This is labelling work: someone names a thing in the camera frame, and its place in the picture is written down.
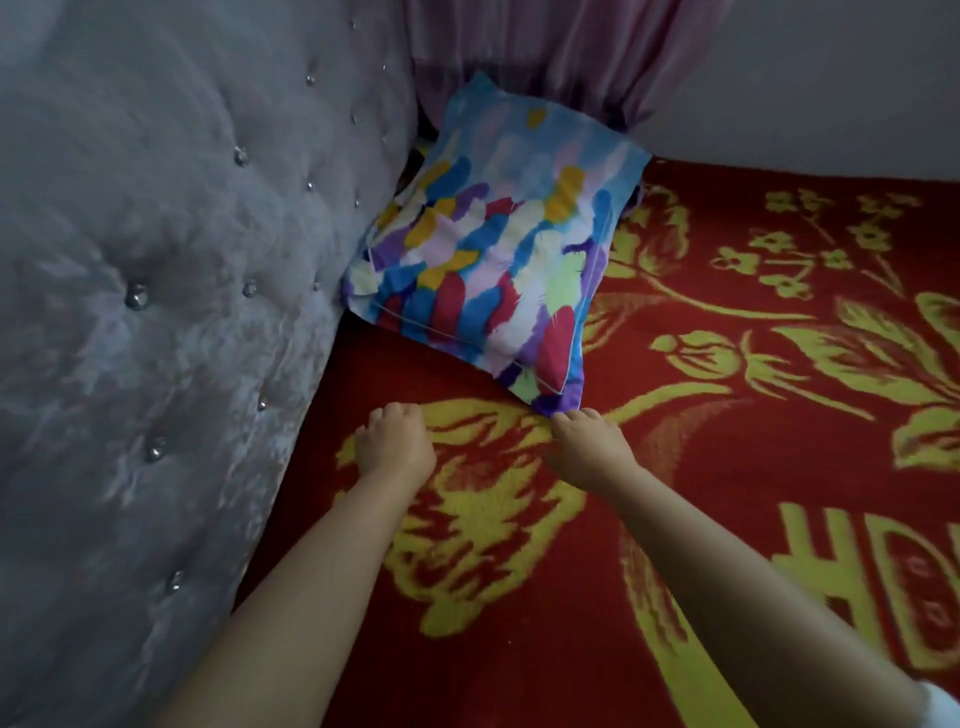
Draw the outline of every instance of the rhinestone button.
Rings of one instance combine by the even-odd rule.
[[[146,460],[148,463],[155,463],[163,457],[163,450],[166,448],[167,441],[162,437],[155,437],[147,444]]]
[[[183,569],[177,569],[170,576],[167,577],[167,583],[163,587],[168,595],[174,594],[180,591],[180,587],[183,585]]]
[[[142,311],[150,305],[150,295],[147,293],[147,286],[143,283],[131,283],[127,286],[127,296],[123,303],[134,311]]]

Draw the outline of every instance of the bed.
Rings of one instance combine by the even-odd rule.
[[[584,337],[584,406],[911,674],[960,693],[957,185],[655,159]],[[241,585],[423,404],[408,512],[324,725],[748,726],[643,552],[483,373],[347,316]]]

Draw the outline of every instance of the pillowcase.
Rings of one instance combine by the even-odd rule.
[[[650,155],[477,74],[344,277],[347,307],[494,376],[534,410],[580,405],[581,334]]]

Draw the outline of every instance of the gray tufted headboard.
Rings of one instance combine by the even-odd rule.
[[[416,116],[396,0],[0,4],[0,725],[209,644]]]

